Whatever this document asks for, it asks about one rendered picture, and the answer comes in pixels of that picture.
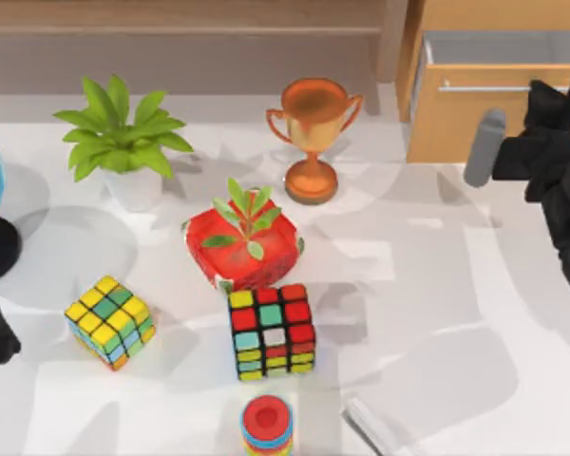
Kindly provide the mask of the pale grey rounded box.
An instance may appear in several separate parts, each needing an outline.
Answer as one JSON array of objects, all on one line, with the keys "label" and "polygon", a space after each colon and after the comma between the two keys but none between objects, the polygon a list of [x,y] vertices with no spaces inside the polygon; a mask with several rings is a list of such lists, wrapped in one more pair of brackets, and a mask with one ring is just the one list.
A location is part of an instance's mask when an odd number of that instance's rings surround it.
[{"label": "pale grey rounded box", "polygon": [[505,137],[506,117],[499,108],[488,109],[481,118],[467,158],[464,180],[481,188],[491,179],[499,149]]}]

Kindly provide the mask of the pale wooden drawer front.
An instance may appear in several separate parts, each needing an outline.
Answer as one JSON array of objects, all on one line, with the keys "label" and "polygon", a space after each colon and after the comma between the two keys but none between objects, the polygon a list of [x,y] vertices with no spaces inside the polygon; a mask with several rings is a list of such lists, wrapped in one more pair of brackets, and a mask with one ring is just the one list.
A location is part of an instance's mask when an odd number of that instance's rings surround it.
[{"label": "pale wooden drawer front", "polygon": [[465,162],[476,128],[488,109],[506,117],[505,134],[523,130],[527,92],[444,93],[439,86],[528,86],[542,80],[565,91],[570,64],[436,65],[422,70],[408,143],[408,162]]}]

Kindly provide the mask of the wooden cupboard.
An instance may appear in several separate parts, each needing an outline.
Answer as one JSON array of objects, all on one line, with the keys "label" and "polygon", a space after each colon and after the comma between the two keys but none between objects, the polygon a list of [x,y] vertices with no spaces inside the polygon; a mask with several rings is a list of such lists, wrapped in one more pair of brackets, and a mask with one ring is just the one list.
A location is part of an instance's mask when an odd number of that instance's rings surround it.
[{"label": "wooden cupboard", "polygon": [[396,76],[408,148],[429,64],[570,64],[570,0],[409,0]]}]

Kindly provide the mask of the bronze trophy cup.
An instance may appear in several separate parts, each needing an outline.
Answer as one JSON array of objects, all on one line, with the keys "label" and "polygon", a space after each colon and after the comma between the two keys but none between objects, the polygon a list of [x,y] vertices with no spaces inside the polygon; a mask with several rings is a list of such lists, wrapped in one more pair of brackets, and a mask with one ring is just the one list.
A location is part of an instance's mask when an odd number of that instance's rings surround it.
[{"label": "bronze trophy cup", "polygon": [[284,88],[281,108],[266,111],[265,119],[272,132],[305,154],[284,177],[285,190],[292,200],[318,205],[336,194],[336,171],[320,155],[355,121],[363,101],[362,95],[351,95],[330,79],[301,78]]}]

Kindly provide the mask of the red pot with small plant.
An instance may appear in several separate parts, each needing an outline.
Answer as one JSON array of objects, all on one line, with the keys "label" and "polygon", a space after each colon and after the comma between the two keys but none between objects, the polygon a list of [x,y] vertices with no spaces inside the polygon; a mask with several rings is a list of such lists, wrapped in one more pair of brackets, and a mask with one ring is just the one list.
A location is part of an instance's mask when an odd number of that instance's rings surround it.
[{"label": "red pot with small plant", "polygon": [[305,241],[272,200],[270,186],[243,189],[233,178],[229,199],[181,226],[184,243],[210,284],[230,293],[268,287],[291,271]]}]

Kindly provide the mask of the red and yellow puzzle cube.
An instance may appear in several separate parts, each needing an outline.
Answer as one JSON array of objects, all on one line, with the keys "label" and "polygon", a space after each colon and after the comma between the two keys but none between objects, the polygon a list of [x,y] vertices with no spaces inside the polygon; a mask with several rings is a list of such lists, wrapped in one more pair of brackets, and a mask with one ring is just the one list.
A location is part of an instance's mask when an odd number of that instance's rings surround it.
[{"label": "red and yellow puzzle cube", "polygon": [[228,308],[239,380],[314,368],[316,332],[304,285],[231,292]]}]

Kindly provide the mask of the wooden open shelf unit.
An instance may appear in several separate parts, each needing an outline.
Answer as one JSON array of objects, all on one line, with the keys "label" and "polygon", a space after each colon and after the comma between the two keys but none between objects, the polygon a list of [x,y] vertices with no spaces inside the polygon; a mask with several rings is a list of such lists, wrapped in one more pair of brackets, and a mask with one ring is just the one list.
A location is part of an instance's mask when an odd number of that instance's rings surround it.
[{"label": "wooden open shelf unit", "polygon": [[394,79],[409,0],[0,0],[0,33],[352,35]]}]

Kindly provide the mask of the stack of coloured rings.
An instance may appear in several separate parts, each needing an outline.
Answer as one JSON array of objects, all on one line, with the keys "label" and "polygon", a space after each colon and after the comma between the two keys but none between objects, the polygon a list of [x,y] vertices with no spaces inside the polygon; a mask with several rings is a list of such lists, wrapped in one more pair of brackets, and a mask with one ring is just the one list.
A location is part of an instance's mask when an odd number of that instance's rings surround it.
[{"label": "stack of coloured rings", "polygon": [[292,456],[293,413],[280,397],[263,394],[250,400],[241,413],[240,430],[248,456]]}]

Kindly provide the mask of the green plant in white pot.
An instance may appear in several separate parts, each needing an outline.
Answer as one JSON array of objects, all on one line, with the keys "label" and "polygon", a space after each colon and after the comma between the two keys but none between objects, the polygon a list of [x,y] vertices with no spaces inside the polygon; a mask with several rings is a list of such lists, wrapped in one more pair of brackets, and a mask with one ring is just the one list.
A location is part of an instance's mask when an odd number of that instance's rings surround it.
[{"label": "green plant in white pot", "polygon": [[164,90],[150,91],[130,105],[124,80],[113,74],[107,86],[82,78],[86,107],[54,114],[73,128],[63,137],[72,148],[68,168],[80,182],[101,171],[110,195],[130,212],[153,208],[162,197],[162,185],[174,177],[164,151],[192,153],[180,133],[185,122],[162,107]]}]

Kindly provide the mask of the yellow and green puzzle cube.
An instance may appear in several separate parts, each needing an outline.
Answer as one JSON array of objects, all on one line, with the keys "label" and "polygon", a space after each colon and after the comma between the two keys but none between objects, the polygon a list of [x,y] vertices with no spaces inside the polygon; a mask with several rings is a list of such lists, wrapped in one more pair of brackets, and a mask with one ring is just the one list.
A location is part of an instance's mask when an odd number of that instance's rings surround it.
[{"label": "yellow and green puzzle cube", "polygon": [[97,281],[65,310],[76,340],[118,371],[156,334],[148,305],[111,275]]}]

